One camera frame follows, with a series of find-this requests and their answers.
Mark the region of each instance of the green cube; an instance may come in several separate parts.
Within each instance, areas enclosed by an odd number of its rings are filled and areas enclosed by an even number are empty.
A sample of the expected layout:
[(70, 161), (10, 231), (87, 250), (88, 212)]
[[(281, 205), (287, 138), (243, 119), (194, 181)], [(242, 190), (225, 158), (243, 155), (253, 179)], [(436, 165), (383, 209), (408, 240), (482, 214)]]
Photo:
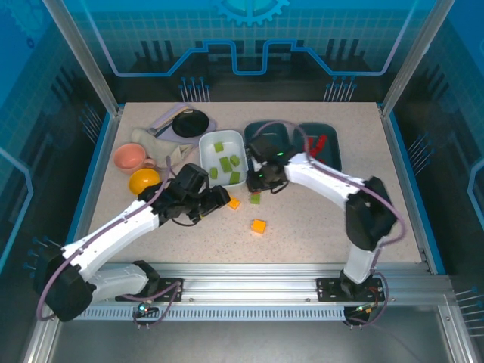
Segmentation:
[(230, 165), (230, 161), (228, 161), (227, 157), (221, 157), (220, 158), (220, 165), (222, 166), (223, 172), (231, 172), (232, 171), (232, 165)]
[(230, 157), (230, 162), (232, 163), (233, 166), (239, 166), (240, 159), (237, 157), (237, 155), (232, 155)]
[(221, 153), (224, 150), (224, 144), (222, 142), (217, 142), (213, 147), (215, 148), (216, 153)]
[(217, 176), (219, 176), (219, 170), (217, 168), (210, 168), (210, 178), (217, 179)]
[(229, 182), (229, 184), (230, 185), (237, 184), (238, 182), (240, 182), (240, 173), (239, 172), (233, 172), (230, 175), (230, 182)]
[(250, 195), (250, 204), (260, 204), (260, 193)]

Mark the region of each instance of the black frying pan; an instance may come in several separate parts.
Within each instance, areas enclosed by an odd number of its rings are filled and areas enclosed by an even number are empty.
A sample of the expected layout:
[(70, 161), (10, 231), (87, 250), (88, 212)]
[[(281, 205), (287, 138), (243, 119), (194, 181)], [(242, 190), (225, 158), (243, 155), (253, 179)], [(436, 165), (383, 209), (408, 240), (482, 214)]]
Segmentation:
[(195, 138), (209, 127), (209, 117), (199, 110), (185, 110), (173, 119), (173, 131), (182, 138)]

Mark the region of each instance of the cloth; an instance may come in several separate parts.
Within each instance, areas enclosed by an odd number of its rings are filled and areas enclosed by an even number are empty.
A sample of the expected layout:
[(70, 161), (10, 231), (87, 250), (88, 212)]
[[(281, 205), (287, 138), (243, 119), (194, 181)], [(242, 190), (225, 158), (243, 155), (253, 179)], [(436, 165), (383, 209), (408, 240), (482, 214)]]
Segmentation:
[(131, 141), (140, 144), (148, 157), (157, 162), (157, 167), (166, 168), (166, 157), (171, 159), (172, 166), (181, 163), (185, 157), (196, 147), (192, 144), (158, 140), (147, 133), (145, 129), (135, 128), (131, 134)]

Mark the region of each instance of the speckled table surface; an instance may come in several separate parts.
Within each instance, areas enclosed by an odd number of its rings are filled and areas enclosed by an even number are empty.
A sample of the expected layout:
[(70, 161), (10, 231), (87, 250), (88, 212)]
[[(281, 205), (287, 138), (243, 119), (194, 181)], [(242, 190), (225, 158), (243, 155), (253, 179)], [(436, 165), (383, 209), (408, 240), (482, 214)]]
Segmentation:
[[(129, 142), (133, 127), (148, 127), (173, 107), (172, 103), (127, 103), (113, 151)], [(245, 126), (262, 119), (285, 119), (294, 123), (322, 122), (338, 134), (343, 172), (359, 178), (381, 178), (389, 195), (410, 225), (395, 166), (375, 103), (200, 103), (195, 107), (211, 116), (218, 129), (243, 132)], [(198, 149), (186, 159), (200, 165)], [(108, 163), (91, 231), (121, 213), (134, 196), (127, 188), (128, 176)], [(345, 262), (350, 242), (343, 211), (301, 185), (284, 192), (262, 194), (261, 204), (249, 203), (244, 186), (231, 194), (242, 204), (207, 216), (201, 223), (184, 228), (166, 223), (139, 238), (112, 258), (112, 262), (180, 263), (325, 263)], [(254, 219), (267, 221), (263, 235), (250, 230)], [(392, 235), (398, 233), (398, 226)], [(382, 262), (420, 262), (412, 229), (398, 244), (387, 247)]]

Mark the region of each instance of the orange cube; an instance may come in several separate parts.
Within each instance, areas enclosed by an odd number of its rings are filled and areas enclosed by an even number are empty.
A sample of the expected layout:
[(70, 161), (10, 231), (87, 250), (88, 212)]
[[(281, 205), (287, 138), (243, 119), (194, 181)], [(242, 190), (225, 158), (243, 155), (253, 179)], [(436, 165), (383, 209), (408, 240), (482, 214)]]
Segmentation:
[(231, 207), (233, 210), (236, 210), (240, 206), (240, 201), (237, 198), (231, 196), (230, 202), (228, 202), (228, 206)]
[(259, 219), (254, 219), (252, 222), (252, 230), (257, 233), (264, 233), (265, 230), (265, 222)]

